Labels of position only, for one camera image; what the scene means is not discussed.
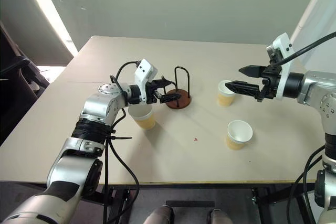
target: table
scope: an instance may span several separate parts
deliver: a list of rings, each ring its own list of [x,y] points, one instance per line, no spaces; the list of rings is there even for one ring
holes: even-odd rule
[[[174,67],[185,67],[192,96],[182,110],[155,104],[152,130],[141,130],[130,116],[118,124],[116,135],[133,139],[115,140],[114,146],[143,186],[292,183],[309,155],[324,144],[318,112],[294,99],[258,103],[238,95],[230,107],[217,104],[221,80],[260,83],[238,69],[266,65],[265,45],[93,36],[1,146],[0,180],[45,183],[87,97],[109,82],[109,75],[123,63],[142,58],[158,68],[158,79],[164,75],[173,80]],[[305,72],[298,63],[295,70]],[[133,73],[134,68],[127,67],[120,82],[132,84]],[[184,73],[178,76],[179,87],[186,89]],[[252,141],[240,151],[230,150],[224,142],[232,120],[247,121],[254,130]],[[112,155],[109,167],[112,185],[134,183]],[[308,174],[310,182],[320,167]]]

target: gray wall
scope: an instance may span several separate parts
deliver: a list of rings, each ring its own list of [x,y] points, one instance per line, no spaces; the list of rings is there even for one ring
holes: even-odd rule
[[[62,43],[36,0],[0,0],[8,34],[38,66],[66,66],[72,54]]]
[[[52,0],[76,47],[92,35],[266,44],[309,0]]]

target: person's foot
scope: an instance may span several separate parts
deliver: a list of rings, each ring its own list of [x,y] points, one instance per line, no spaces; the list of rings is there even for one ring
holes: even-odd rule
[[[174,211],[170,206],[158,207],[143,224],[174,224]]]
[[[214,209],[208,213],[207,224],[233,224],[229,216],[220,209]]]

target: black chair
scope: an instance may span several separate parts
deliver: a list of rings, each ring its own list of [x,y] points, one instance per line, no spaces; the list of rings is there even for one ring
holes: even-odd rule
[[[3,27],[1,27],[0,53],[1,146],[14,127],[48,87],[49,82],[13,43]],[[39,86],[39,89],[35,92],[29,86],[29,83],[32,82]]]

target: paper cup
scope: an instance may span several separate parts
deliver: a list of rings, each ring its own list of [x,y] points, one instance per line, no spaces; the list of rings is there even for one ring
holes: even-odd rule
[[[235,98],[235,93],[225,86],[227,82],[231,81],[224,80],[218,84],[218,104],[224,107],[230,106]]]
[[[226,144],[230,149],[239,150],[251,140],[252,135],[253,130],[247,122],[234,120],[227,126]]]
[[[154,111],[151,105],[132,105],[128,108],[128,113],[135,122],[144,130],[150,130],[155,126]]]

